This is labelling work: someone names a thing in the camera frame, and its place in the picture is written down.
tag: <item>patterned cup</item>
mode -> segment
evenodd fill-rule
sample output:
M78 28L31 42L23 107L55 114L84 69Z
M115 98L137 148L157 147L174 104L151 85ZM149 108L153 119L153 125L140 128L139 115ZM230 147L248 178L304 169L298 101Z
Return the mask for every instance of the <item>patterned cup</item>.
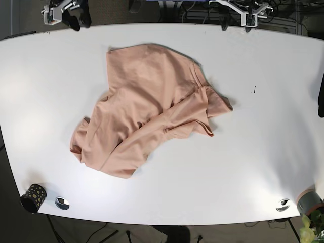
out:
M20 203L25 210L32 214L37 213L46 198L46 191L38 184L32 184L20 198Z

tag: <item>green plant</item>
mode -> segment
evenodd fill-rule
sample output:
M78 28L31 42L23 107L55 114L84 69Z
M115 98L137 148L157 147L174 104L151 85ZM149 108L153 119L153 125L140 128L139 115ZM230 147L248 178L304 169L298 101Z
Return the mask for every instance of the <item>green plant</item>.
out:
M320 210L311 212L310 219L303 214L302 222L304 227L299 230L301 243L324 243L324 215Z

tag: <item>fabric fold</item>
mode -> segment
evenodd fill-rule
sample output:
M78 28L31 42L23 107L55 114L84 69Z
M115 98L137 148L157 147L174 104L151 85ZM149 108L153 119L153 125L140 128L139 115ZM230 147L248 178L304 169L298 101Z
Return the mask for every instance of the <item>fabric fold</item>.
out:
M70 151L113 176L129 178L168 139L213 136L208 118L232 110L197 63L163 46L111 50L107 70L109 92L77 126Z

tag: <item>metal grommet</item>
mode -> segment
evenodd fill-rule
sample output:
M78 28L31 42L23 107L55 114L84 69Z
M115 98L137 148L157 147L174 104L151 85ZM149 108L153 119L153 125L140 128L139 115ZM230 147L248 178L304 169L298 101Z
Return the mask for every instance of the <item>metal grommet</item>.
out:
M279 212L283 212L285 211L287 208L289 208L289 206L291 205L291 202L289 199L282 199L278 202L278 205L276 207L277 211Z
M68 210L70 207L69 202L62 197L55 198L55 204L58 208L60 208L62 210Z

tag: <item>white table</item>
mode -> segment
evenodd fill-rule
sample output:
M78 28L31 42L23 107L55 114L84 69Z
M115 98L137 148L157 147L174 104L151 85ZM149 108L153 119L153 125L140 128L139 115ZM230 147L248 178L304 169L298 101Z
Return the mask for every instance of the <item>white table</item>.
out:
M212 119L215 136L160 146L125 180L87 168L71 134L108 89L106 51L157 43L203 66L234 111ZM219 26L129 24L45 32L0 42L0 125L20 194L40 183L41 213L133 224L200 225L298 215L294 200L324 175L317 97L324 42ZM65 197L67 211L54 198Z

